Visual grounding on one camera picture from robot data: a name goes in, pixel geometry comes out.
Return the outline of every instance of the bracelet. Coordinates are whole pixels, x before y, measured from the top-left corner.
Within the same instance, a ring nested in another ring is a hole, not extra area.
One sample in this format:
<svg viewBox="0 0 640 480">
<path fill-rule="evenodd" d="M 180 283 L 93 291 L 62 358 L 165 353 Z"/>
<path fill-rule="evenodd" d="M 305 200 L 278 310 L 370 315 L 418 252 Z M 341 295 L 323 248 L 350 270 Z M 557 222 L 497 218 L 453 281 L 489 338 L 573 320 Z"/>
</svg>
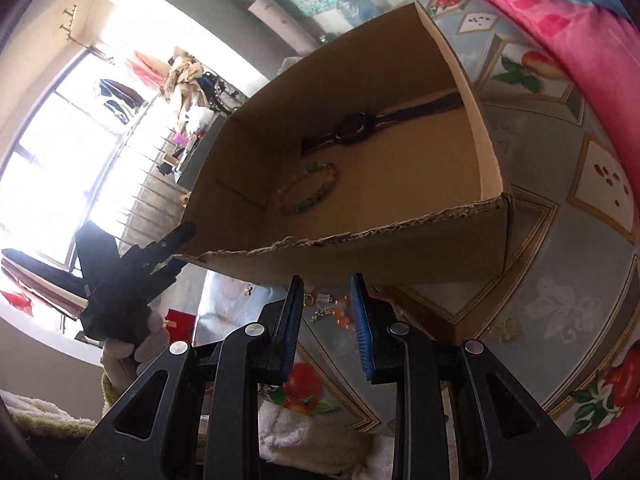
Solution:
<svg viewBox="0 0 640 480">
<path fill-rule="evenodd" d="M 288 193 L 297 183 L 299 183 L 305 177 L 320 170 L 326 170 L 328 175 L 327 180 L 325 180 L 322 183 L 322 186 L 320 186 L 318 190 L 315 193 L 313 193 L 313 195 L 305 198 L 304 200 L 301 200 L 300 202 L 298 202 L 297 204 L 294 204 L 293 206 L 287 206 L 284 203 L 284 195 Z M 315 206 L 318 202 L 324 200 L 324 198 L 327 197 L 329 193 L 331 193 L 332 189 L 335 186 L 335 181 L 337 180 L 339 174 L 340 172 L 335 167 L 335 164 L 332 164 L 330 162 L 326 162 L 324 164 L 318 164 L 317 162 L 313 162 L 312 164 L 309 164 L 305 168 L 304 173 L 301 173 L 295 176 L 289 184 L 286 184 L 285 186 L 281 187 L 278 190 L 278 196 L 276 198 L 278 209 L 280 210 L 281 213 L 286 215 L 294 214 L 294 213 L 303 213 L 305 211 L 308 211 L 313 206 Z"/>
</svg>

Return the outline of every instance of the pink blanket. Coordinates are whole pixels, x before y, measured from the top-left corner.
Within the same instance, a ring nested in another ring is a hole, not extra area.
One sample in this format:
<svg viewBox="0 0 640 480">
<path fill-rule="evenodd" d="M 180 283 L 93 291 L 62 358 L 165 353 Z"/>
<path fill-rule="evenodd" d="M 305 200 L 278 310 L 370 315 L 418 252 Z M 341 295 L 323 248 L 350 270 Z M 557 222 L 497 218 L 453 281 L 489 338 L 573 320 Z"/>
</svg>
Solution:
<svg viewBox="0 0 640 480">
<path fill-rule="evenodd" d="M 640 32 L 578 0 L 488 0 L 564 67 L 614 143 L 640 201 Z"/>
</svg>

